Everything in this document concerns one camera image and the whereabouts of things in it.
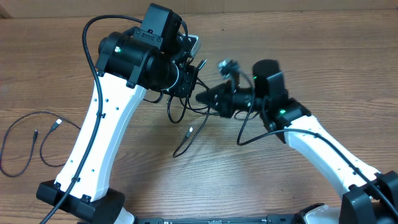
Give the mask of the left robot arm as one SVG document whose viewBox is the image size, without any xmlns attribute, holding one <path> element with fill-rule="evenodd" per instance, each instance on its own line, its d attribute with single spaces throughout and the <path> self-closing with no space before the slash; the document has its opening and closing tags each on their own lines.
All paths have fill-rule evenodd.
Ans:
<svg viewBox="0 0 398 224">
<path fill-rule="evenodd" d="M 154 3 L 137 26 L 105 37 L 97 61 L 89 62 L 95 85 L 74 148 L 57 177 L 39 185 L 37 198 L 87 223 L 135 223 L 124 194 L 109 186 L 119 145 L 147 90 L 191 96 L 198 48 L 182 18 Z"/>
</svg>

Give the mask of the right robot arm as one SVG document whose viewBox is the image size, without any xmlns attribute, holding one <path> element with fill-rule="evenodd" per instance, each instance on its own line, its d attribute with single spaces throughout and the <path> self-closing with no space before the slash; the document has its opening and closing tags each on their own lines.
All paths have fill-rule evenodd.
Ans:
<svg viewBox="0 0 398 224">
<path fill-rule="evenodd" d="M 397 223 L 397 173 L 383 174 L 350 153 L 289 97 L 278 61 L 256 62 L 248 88 L 240 86 L 244 72 L 237 62 L 224 60 L 218 69 L 226 83 L 197 94 L 196 100 L 224 118 L 236 111 L 258 112 L 267 132 L 245 144 L 276 135 L 308 159 L 341 199 L 339 207 L 315 203 L 295 214 L 268 215 L 265 223 Z"/>
</svg>

